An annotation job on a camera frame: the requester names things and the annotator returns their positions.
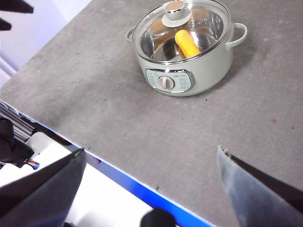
white wall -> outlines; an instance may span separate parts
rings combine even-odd
[[[34,7],[33,14],[0,11],[0,17],[12,24],[10,31],[0,31],[0,56],[19,70],[50,41],[91,0],[25,0]],[[11,75],[0,62],[0,85]]]

lid knob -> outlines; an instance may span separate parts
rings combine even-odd
[[[181,1],[171,1],[165,7],[162,23],[166,27],[178,27],[185,24],[191,17],[191,10]]]
[[[184,16],[185,5],[181,1],[172,1],[165,7],[165,14],[170,20],[180,20]]]

gray tabletop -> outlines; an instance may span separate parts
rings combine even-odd
[[[125,40],[162,3],[93,0],[1,98],[208,221],[236,226],[217,145],[303,190],[302,0],[225,0],[249,35],[225,78],[192,97],[153,90]]]

pot handle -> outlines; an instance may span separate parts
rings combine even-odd
[[[126,33],[126,39],[130,44],[132,43],[134,28],[135,27],[131,27]]]
[[[225,44],[225,49],[227,51],[229,51],[231,48],[233,48],[233,47],[239,45],[240,43],[242,43],[245,40],[245,38],[247,37],[247,27],[244,24],[234,23],[233,27],[244,30],[244,34],[239,39],[226,43]]]

white pot body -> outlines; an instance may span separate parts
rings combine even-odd
[[[147,83],[149,83],[146,76],[147,67],[160,70],[186,69],[192,72],[196,81],[196,83],[190,90],[181,93],[170,93],[157,89],[156,90],[168,96],[192,96],[210,89],[225,76],[232,64],[233,51],[232,48],[230,50],[227,50],[226,43],[232,40],[233,32],[234,29],[233,26],[231,26],[225,39],[223,39],[222,42],[216,48],[214,48],[206,55],[183,63],[170,65],[156,64],[141,58],[137,54],[141,70],[144,74]]]

